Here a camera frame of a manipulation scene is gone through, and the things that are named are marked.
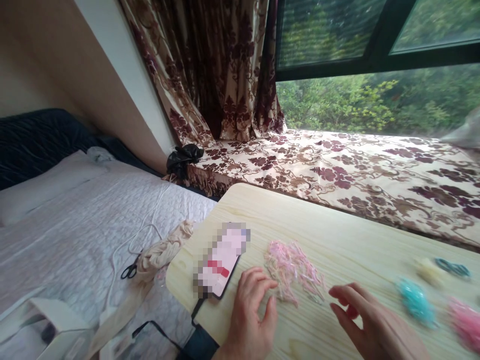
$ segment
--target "wooden table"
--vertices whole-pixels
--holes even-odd
[[[195,318],[217,343],[226,339],[242,271],[264,264],[264,253],[271,240],[289,243],[296,239],[325,275],[329,287],[361,283],[415,328],[432,359],[477,359],[461,346],[449,327],[447,302],[449,296],[455,296],[478,307],[479,254],[247,184],[235,184],[227,191],[168,268],[166,285],[190,313],[197,303],[193,268],[224,222],[246,223],[251,229],[251,243],[241,256],[223,299],[205,301]],[[414,259],[434,257],[464,264],[473,281],[468,283],[448,275],[446,290],[433,289],[416,275]],[[440,329],[426,329],[405,313],[394,286],[401,277],[423,287],[437,310]],[[271,359],[361,358],[328,306],[334,299],[327,295],[328,302],[320,306],[301,290],[295,294],[300,302],[298,309],[291,303],[277,302],[278,326]]]

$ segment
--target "glass pane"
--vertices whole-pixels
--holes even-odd
[[[479,39],[479,0],[417,0],[393,52]]]
[[[289,129],[440,138],[480,105],[480,64],[277,82]]]
[[[386,0],[285,0],[278,69],[362,56]]]

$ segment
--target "phone screen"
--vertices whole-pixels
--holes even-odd
[[[211,286],[211,292],[216,298],[222,298],[248,240],[245,229],[223,229],[220,240],[209,251],[201,277]]]

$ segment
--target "hand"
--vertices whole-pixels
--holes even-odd
[[[225,343],[213,359],[263,360],[272,351],[277,327],[277,303],[270,296],[263,320],[259,318],[260,302],[268,289],[278,286],[263,273],[261,267],[252,267],[241,274],[238,282],[230,330]]]
[[[330,304],[341,327],[365,360],[430,358],[417,333],[357,283],[334,286],[328,293],[348,306],[344,311],[337,304]],[[352,321],[358,315],[363,320],[363,329]]]

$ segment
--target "wall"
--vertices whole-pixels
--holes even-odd
[[[144,121],[73,0],[0,1],[0,23],[97,128],[165,173],[167,156],[157,140],[162,137]]]
[[[134,37],[117,0],[75,0],[162,150],[175,146],[169,120],[149,78]]]
[[[0,25],[0,118],[45,108],[84,114],[33,56]]]

